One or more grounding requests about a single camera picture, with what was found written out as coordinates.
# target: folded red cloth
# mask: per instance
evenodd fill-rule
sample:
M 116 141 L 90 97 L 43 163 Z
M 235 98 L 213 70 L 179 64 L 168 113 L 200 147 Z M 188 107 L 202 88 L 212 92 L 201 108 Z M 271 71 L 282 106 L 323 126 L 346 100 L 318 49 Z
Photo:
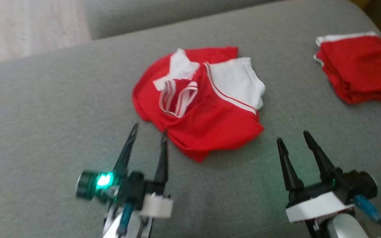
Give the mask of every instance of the folded red cloth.
M 381 101 L 381 38 L 374 32 L 317 38 L 323 63 L 336 94 L 349 104 Z

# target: gray fabric surface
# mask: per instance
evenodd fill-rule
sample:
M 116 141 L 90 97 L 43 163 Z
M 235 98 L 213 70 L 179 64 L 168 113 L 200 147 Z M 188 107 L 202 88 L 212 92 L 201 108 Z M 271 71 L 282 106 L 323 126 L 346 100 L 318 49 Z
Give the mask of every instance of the gray fabric surface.
M 83 169 L 113 167 L 141 121 L 133 86 L 177 47 L 237 45 L 251 57 L 267 88 L 266 129 L 202 164 L 170 144 L 174 214 L 155 222 L 154 238 L 307 237 L 303 224 L 287 222 L 275 143 L 283 137 L 306 185 L 318 182 L 303 130 L 335 165 L 375 177 L 381 210 L 381 103 L 343 103 L 313 60 L 316 36 L 369 30 L 378 32 L 348 1 L 284 1 L 0 64 L 0 238 L 100 236 L 106 208 L 74 198 L 77 178 Z M 131 169 L 154 175 L 160 137 L 141 122 Z
M 92 39 L 199 18 L 272 0 L 84 0 Z

